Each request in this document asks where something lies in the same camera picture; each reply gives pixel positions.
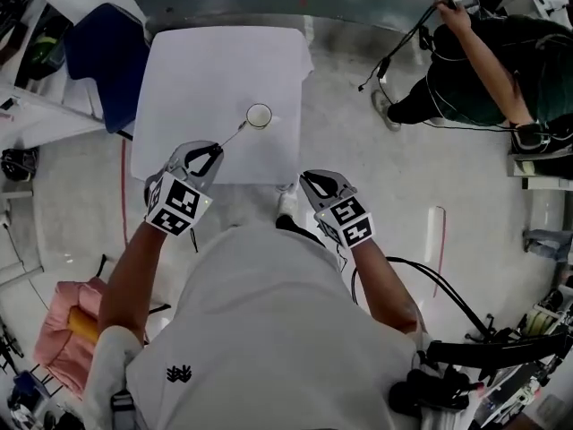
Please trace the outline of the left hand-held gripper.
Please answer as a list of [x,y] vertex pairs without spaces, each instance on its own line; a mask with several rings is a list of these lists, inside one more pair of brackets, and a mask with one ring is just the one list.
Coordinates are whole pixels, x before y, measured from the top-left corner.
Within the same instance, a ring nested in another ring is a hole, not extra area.
[[223,149],[216,142],[179,145],[145,181],[145,222],[174,237],[188,232],[212,204],[207,191],[222,162]]

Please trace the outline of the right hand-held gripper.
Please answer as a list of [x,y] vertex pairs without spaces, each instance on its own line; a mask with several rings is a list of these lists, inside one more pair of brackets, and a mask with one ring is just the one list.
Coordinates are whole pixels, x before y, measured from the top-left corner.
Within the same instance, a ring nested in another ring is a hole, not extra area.
[[326,237],[346,249],[374,237],[372,214],[343,175],[311,169],[300,175],[299,182]]

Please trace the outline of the small metal spoon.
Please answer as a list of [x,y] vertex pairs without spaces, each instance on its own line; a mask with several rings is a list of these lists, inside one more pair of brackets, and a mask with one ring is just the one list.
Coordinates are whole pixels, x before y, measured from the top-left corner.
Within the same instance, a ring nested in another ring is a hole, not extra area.
[[229,142],[231,142],[247,125],[246,121],[243,121],[236,129],[236,131],[228,138],[226,139],[223,143],[220,143],[220,148],[225,147]]

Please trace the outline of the white cup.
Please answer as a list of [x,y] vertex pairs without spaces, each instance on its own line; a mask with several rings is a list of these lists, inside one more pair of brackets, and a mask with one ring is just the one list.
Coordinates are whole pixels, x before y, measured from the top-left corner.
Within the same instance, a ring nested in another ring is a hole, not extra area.
[[248,125],[255,129],[262,130],[269,125],[273,117],[271,109],[262,103],[251,105],[245,114],[245,120]]

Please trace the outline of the person's left forearm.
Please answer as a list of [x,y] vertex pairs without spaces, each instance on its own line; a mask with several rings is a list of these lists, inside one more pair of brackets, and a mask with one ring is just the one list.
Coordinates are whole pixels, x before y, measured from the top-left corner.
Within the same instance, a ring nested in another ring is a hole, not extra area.
[[152,289],[166,233],[143,222],[113,269],[98,313],[98,329],[119,326],[144,342]]

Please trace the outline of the person's right forearm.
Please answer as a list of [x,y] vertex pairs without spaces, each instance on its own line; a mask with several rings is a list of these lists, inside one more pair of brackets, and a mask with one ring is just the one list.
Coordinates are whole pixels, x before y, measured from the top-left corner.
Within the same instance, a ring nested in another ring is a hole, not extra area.
[[367,239],[352,249],[352,255],[371,316],[397,331],[416,331],[418,306],[378,245]]

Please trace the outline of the person's white shoe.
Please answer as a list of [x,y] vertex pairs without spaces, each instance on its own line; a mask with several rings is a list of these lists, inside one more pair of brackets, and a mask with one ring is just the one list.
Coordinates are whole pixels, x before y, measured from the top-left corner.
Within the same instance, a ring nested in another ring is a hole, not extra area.
[[278,213],[277,218],[288,216],[294,219],[298,212],[298,183],[278,187]]

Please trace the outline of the person's black trousers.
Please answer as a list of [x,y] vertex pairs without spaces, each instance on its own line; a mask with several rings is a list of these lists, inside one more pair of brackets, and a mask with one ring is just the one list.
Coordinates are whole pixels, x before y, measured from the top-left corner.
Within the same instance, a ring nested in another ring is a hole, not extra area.
[[324,244],[320,241],[320,239],[318,237],[316,237],[314,234],[310,233],[308,230],[299,227],[290,215],[279,214],[276,221],[275,221],[275,226],[277,229],[282,229],[282,230],[286,230],[286,231],[290,231],[290,232],[299,234],[303,237],[306,237],[306,238],[312,240],[313,242],[315,242],[319,245],[324,246]]

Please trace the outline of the table with white cloth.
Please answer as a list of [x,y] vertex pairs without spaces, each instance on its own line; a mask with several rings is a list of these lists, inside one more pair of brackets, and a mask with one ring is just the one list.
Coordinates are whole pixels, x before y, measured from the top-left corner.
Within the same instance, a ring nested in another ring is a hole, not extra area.
[[247,109],[267,105],[264,129],[225,147],[216,183],[290,185],[299,171],[302,86],[313,69],[303,33],[264,26],[160,32],[151,45],[134,124],[131,174],[154,175],[180,144],[223,143]]

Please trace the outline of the blue chair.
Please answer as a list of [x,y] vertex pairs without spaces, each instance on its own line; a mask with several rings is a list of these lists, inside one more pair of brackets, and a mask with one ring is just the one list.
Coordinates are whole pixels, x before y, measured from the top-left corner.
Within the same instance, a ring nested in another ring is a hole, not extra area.
[[64,53],[73,80],[96,83],[107,132],[132,140],[125,128],[135,120],[150,54],[141,21],[117,5],[101,4],[65,33]]

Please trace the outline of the person's white shirt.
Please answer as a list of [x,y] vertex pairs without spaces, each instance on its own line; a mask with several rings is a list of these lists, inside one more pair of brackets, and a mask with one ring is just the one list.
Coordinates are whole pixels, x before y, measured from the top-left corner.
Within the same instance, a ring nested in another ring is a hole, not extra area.
[[110,399],[126,389],[139,430],[449,430],[439,412],[389,406],[426,341],[357,306],[324,246],[232,228],[203,252],[149,345],[119,326],[100,335],[84,425],[113,430]]

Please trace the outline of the white metal shelf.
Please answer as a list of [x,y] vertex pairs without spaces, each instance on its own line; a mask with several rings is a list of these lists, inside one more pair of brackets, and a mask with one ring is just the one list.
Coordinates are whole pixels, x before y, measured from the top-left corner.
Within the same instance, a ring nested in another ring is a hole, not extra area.
[[25,86],[18,86],[16,79],[40,20],[49,11],[77,23],[105,3],[146,20],[135,0],[0,0],[0,150],[36,147],[104,129],[94,80],[74,80],[66,66]]

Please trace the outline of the black helmet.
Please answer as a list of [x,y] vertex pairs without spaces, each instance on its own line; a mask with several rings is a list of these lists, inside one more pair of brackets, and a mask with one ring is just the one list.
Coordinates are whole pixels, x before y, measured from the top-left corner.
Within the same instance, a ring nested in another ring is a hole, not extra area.
[[38,147],[3,150],[0,155],[0,168],[10,181],[31,181],[38,169]]

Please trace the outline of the orange cylinder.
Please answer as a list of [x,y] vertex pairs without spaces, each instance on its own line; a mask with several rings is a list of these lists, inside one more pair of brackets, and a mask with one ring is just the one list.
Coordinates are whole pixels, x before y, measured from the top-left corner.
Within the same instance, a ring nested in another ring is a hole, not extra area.
[[93,345],[98,342],[97,320],[84,313],[78,306],[72,307],[69,312],[67,329]]

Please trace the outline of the pink cushion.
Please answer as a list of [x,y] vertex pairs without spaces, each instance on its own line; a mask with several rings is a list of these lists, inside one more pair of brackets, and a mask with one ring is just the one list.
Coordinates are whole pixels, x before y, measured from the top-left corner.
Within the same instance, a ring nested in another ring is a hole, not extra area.
[[34,360],[77,398],[85,389],[96,344],[67,329],[69,312],[78,306],[98,321],[105,289],[106,284],[98,277],[58,282],[34,348]]

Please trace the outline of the white desk frame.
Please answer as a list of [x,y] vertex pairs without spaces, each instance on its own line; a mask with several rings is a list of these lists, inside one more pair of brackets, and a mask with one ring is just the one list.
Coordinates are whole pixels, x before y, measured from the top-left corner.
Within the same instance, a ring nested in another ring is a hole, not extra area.
[[43,271],[32,182],[0,188],[0,288]]

